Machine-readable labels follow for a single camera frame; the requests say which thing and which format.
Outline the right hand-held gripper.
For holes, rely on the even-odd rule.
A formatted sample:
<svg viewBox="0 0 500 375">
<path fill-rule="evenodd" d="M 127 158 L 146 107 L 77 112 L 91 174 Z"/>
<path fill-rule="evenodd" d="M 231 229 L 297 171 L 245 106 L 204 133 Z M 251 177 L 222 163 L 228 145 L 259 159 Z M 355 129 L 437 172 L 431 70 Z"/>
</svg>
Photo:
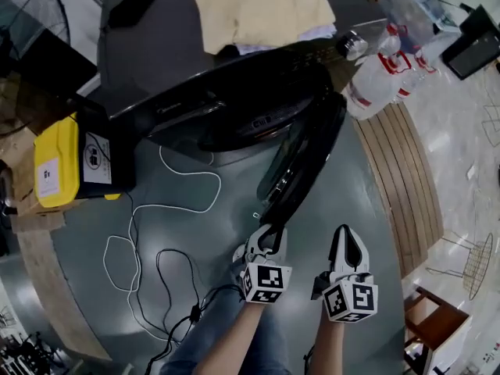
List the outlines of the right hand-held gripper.
<svg viewBox="0 0 500 375">
<path fill-rule="evenodd" d="M 340 225 L 334 232 L 330 262 L 336 273 L 369 270 L 368 250 L 351 227 Z M 330 322 L 359 322 L 378 312 L 378 286 L 355 281 L 355 274 L 332 282 L 328 271 L 321 273 L 314 279 L 311 299 L 323 301 Z"/>
</svg>

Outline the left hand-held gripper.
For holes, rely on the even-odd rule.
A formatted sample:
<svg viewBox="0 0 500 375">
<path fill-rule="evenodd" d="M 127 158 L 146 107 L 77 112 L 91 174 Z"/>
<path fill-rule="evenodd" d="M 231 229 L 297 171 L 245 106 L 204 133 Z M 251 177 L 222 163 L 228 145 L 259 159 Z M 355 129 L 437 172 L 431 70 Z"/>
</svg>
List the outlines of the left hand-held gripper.
<svg viewBox="0 0 500 375">
<path fill-rule="evenodd" d="M 245 301 L 264 305 L 273 304 L 288 289 L 292 267 L 283 263 L 286 259 L 288 231 L 279 228 L 273 235 L 270 224 L 262 225 L 237 247 L 233 264 L 237 267 L 237 283 Z M 271 258 L 265 254 L 271 251 Z"/>
</svg>

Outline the black round machine door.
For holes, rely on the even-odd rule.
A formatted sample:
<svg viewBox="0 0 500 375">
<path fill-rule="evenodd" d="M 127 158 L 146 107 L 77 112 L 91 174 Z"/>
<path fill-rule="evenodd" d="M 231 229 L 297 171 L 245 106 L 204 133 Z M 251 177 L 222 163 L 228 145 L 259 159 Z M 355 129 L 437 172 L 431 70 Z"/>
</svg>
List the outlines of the black round machine door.
<svg viewBox="0 0 500 375">
<path fill-rule="evenodd" d="M 346 117 L 343 95 L 316 96 L 294 120 L 257 187 L 261 225 L 283 226 L 314 185 Z"/>
</svg>

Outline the person's right forearm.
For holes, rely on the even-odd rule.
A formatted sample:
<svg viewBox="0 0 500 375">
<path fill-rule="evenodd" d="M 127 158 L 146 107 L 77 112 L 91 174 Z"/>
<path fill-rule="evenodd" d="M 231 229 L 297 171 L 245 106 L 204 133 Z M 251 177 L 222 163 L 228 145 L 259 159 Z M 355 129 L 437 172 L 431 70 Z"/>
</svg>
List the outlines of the person's right forearm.
<svg viewBox="0 0 500 375">
<path fill-rule="evenodd" d="M 322 316 L 308 375 L 342 375 L 345 325 Z"/>
</svg>

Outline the person's left forearm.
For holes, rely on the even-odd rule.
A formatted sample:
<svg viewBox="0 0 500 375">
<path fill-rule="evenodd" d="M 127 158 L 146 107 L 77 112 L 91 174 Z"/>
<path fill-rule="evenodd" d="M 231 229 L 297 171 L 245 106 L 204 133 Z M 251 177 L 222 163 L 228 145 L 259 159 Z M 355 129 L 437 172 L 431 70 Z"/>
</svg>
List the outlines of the person's left forearm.
<svg viewBox="0 0 500 375">
<path fill-rule="evenodd" d="M 234 323 L 198 363 L 194 375 L 238 375 L 265 305 L 245 303 Z"/>
</svg>

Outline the black washing machine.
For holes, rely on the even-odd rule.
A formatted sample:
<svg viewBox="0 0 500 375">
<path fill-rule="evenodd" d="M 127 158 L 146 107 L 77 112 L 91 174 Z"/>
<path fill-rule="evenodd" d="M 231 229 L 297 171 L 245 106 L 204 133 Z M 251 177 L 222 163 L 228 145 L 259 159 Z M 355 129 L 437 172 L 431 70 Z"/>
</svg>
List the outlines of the black washing machine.
<svg viewBox="0 0 500 375">
<path fill-rule="evenodd" d="M 204 51 L 195 0 L 155 0 L 133 27 L 110 28 L 104 0 L 98 70 L 111 121 L 133 143 L 148 139 L 222 166 L 282 138 L 313 100 L 314 81 L 336 73 L 356 38 L 374 50 L 387 18 L 374 0 L 327 0 L 331 39 L 239 55 Z"/>
</svg>

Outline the wooden plank step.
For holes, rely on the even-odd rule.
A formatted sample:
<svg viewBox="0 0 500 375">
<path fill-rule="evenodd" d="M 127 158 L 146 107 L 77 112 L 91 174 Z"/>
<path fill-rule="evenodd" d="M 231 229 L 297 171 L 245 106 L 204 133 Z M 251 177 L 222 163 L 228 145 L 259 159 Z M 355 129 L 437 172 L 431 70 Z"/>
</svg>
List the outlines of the wooden plank step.
<svg viewBox="0 0 500 375">
<path fill-rule="evenodd" d="M 404 278 L 427 260 L 429 249 L 445 233 L 427 154 L 402 102 L 352 122 L 375 177 Z"/>
</svg>

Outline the person's blue jeans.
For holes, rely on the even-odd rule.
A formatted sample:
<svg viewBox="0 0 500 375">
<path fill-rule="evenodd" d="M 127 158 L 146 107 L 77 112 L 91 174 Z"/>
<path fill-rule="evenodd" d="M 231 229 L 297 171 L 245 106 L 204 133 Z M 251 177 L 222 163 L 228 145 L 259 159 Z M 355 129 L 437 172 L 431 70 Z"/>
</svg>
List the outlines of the person's blue jeans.
<svg viewBox="0 0 500 375">
<path fill-rule="evenodd" d="M 236 320 L 244 304 L 235 291 L 221 291 L 208 312 L 162 365 L 159 375 L 194 375 L 195 367 Z M 271 305 L 259 321 L 238 375 L 291 375 L 286 338 Z"/>
</svg>

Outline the wooden table with white top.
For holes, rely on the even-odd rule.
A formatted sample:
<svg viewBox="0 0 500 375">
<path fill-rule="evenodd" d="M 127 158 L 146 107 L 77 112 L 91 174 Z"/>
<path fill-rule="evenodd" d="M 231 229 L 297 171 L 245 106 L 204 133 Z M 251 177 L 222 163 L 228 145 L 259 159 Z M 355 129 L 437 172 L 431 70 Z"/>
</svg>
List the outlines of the wooden table with white top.
<svg viewBox="0 0 500 375">
<path fill-rule="evenodd" d="M 472 317 L 418 286 L 405 300 L 404 360 L 413 375 L 447 375 L 459 358 Z"/>
</svg>

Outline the clear water bottle red label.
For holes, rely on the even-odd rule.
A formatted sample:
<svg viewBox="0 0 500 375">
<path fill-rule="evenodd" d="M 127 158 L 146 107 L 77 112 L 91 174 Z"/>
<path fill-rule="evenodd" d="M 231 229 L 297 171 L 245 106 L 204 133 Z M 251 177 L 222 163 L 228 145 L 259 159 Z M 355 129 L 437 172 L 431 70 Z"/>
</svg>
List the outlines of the clear water bottle red label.
<svg viewBox="0 0 500 375">
<path fill-rule="evenodd" d="M 411 69 L 403 51 L 368 56 L 346 87 L 348 113 L 357 120 L 378 114 L 397 95 L 402 74 Z"/>
</svg>

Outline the pastel patterned cloth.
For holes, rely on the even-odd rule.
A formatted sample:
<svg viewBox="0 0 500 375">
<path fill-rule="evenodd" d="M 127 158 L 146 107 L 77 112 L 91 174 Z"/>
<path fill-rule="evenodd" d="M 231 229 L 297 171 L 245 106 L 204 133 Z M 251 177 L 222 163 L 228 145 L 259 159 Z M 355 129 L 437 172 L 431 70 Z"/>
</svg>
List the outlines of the pastel patterned cloth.
<svg viewBox="0 0 500 375">
<path fill-rule="evenodd" d="M 337 28 L 335 25 L 329 24 L 321 27 L 315 27 L 307 30 L 305 33 L 300 34 L 295 42 L 300 41 L 312 41 L 316 39 L 331 39 L 337 33 Z M 279 48 L 279 46 L 269 46 L 269 45 L 243 45 L 236 44 L 234 46 L 239 55 L 247 55 L 254 52 L 264 52 L 269 50 L 274 50 Z"/>
</svg>

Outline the black bin with yellow lid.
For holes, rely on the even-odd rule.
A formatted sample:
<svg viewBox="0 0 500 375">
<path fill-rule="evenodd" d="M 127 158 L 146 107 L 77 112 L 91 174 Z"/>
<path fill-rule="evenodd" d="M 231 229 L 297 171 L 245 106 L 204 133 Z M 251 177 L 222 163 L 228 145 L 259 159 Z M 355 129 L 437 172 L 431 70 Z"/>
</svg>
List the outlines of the black bin with yellow lid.
<svg viewBox="0 0 500 375">
<path fill-rule="evenodd" d="M 34 190 L 45 209 L 111 198 L 136 185 L 134 148 L 107 118 L 78 109 L 34 141 Z"/>
</svg>

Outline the beige cloth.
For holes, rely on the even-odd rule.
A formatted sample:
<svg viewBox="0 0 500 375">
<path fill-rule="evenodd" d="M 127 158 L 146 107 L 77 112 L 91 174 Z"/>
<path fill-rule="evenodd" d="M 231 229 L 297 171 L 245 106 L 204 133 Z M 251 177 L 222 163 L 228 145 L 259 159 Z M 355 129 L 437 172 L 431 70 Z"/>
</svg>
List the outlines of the beige cloth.
<svg viewBox="0 0 500 375">
<path fill-rule="evenodd" d="M 204 51 L 227 46 L 294 44 L 300 34 L 335 23 L 327 0 L 195 0 Z"/>
</svg>

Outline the brown cardboard boxes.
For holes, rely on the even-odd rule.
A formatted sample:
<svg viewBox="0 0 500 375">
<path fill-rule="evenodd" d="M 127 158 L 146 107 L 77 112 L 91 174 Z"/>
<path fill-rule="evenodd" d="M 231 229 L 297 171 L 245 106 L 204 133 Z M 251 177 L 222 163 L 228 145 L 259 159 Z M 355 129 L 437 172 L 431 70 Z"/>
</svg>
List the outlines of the brown cardboard boxes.
<svg viewBox="0 0 500 375">
<path fill-rule="evenodd" d="M 14 135 L 0 139 L 0 185 L 5 186 L 6 202 L 16 212 L 9 214 L 15 234 L 28 231 L 51 231 L 66 225 L 64 214 L 84 201 L 77 199 L 67 205 L 46 209 L 34 190 L 35 134 L 24 128 Z"/>
</svg>

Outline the black flat pouch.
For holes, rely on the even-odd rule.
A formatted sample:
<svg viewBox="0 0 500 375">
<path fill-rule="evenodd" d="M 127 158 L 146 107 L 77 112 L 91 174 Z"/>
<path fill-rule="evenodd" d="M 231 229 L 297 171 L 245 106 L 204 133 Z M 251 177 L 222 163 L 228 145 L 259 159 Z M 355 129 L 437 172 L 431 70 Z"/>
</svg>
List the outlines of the black flat pouch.
<svg viewBox="0 0 500 375">
<path fill-rule="evenodd" d="M 109 13 L 110 28 L 135 26 L 155 0 L 123 0 Z"/>
</svg>

